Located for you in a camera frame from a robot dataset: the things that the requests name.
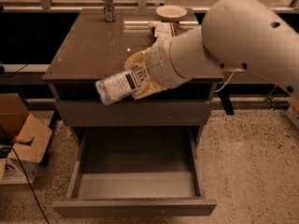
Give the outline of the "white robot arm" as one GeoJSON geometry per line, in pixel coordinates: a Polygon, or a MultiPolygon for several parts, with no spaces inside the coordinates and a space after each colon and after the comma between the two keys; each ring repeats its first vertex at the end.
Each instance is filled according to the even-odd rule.
{"type": "Polygon", "coordinates": [[[198,77],[242,70],[299,97],[299,35],[275,12],[256,0],[220,0],[202,24],[181,35],[158,39],[132,55],[127,70],[149,72],[133,93],[142,99],[198,77]]]}

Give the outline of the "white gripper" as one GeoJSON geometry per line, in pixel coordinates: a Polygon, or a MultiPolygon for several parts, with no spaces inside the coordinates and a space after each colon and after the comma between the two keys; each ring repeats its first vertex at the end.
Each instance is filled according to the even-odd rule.
{"type": "Polygon", "coordinates": [[[151,48],[140,50],[131,55],[124,64],[126,70],[148,66],[150,78],[142,83],[132,97],[142,99],[152,94],[174,89],[193,79],[190,66],[192,58],[192,38],[187,35],[157,40],[151,48]]]}

